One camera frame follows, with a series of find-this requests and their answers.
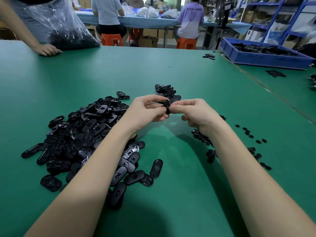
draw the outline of left hand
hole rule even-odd
[[[154,94],[135,98],[118,124],[124,125],[124,128],[128,128],[131,133],[136,133],[150,122],[169,118],[169,115],[165,114],[167,109],[162,104],[153,102],[164,102],[165,100],[168,98]]]

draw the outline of purple shirt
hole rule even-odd
[[[181,23],[181,27],[178,29],[179,37],[196,39],[198,37],[198,27],[204,22],[203,6],[197,2],[186,4],[178,21]]]

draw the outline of white box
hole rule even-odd
[[[255,41],[258,40],[259,38],[263,37],[264,32],[262,31],[253,31],[249,30],[247,32],[247,35],[245,37],[245,41]]]

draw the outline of blue tablecloth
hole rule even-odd
[[[98,24],[98,17],[93,15],[92,12],[83,12],[76,11],[78,17],[81,19],[83,23],[86,24]],[[119,16],[119,22],[124,26],[135,27],[135,28],[161,28],[167,26],[176,26],[180,25],[178,20],[176,19],[164,19],[164,18],[145,18],[145,17],[137,17],[132,15]],[[207,22],[206,17],[204,18],[204,23],[202,26],[217,26],[215,22]],[[227,27],[230,27],[241,34],[246,34],[250,24],[241,23],[241,22],[233,22],[228,23]]]

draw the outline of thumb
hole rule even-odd
[[[163,115],[167,111],[167,108],[162,106],[162,107],[157,107],[155,109],[152,109],[152,111],[155,113],[155,117],[156,117],[156,116]]]
[[[171,105],[169,107],[170,113],[172,114],[185,114],[188,115],[189,110],[191,106],[190,105]]]

